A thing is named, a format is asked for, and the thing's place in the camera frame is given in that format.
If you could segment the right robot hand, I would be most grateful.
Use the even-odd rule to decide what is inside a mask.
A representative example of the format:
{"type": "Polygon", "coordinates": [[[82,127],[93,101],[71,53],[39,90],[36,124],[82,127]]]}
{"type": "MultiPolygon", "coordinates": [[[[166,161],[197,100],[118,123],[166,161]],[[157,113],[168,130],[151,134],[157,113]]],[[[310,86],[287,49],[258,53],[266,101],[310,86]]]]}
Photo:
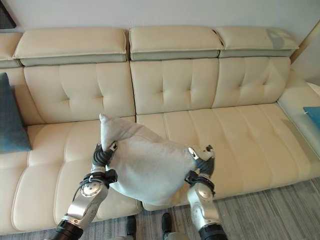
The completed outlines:
{"type": "Polygon", "coordinates": [[[188,147],[188,152],[191,155],[196,169],[199,173],[211,177],[215,168],[216,153],[214,148],[209,144],[205,150],[200,153],[196,152],[192,147],[188,147]]]}

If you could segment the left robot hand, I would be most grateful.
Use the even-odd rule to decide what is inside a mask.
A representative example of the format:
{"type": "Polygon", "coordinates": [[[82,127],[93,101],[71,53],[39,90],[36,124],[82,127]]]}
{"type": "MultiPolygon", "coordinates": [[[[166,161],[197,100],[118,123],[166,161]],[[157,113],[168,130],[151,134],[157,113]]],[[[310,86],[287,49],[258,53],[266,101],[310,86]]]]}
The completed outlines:
{"type": "Polygon", "coordinates": [[[91,170],[98,170],[101,168],[106,168],[108,166],[112,159],[113,156],[118,149],[118,142],[114,141],[106,151],[103,150],[101,144],[97,144],[95,147],[95,150],[93,152],[93,157],[92,157],[92,168],[91,170]]]}

